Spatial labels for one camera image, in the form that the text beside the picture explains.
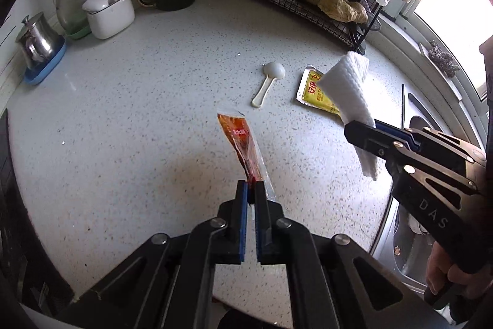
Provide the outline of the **right hand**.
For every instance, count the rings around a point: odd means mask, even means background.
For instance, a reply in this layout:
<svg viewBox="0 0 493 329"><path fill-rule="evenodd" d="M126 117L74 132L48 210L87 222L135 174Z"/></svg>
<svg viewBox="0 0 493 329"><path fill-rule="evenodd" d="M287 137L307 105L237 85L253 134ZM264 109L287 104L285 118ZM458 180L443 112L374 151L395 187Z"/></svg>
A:
<svg viewBox="0 0 493 329"><path fill-rule="evenodd" d="M437 295L446 281L463 287L460 296L451 307L453 311L466 311L473 314L482 310L483 315L492 313L492 264L485 265L475 274L460 270L447 252L434 242L428 258L426 281L433 294Z"/></svg>

